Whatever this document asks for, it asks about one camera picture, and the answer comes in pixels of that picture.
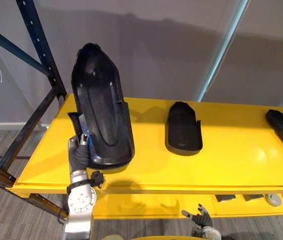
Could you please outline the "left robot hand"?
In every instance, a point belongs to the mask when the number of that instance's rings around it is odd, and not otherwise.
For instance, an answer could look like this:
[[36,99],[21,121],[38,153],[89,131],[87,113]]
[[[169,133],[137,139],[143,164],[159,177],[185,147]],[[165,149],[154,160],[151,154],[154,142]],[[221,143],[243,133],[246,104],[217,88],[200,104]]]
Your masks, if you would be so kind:
[[89,136],[82,133],[79,140],[73,136],[68,140],[68,161],[70,171],[70,183],[88,179],[87,167],[89,165],[90,153],[88,146]]

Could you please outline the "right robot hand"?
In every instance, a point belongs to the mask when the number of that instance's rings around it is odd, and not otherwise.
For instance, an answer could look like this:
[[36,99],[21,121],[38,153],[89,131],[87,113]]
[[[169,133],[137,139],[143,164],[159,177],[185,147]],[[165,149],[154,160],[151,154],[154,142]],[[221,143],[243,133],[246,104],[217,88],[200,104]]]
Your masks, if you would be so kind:
[[196,225],[200,226],[201,228],[213,227],[213,221],[207,209],[202,204],[199,203],[197,210],[200,213],[196,215],[191,214],[186,210],[182,210],[181,214],[186,218],[189,218],[191,221],[193,221]]

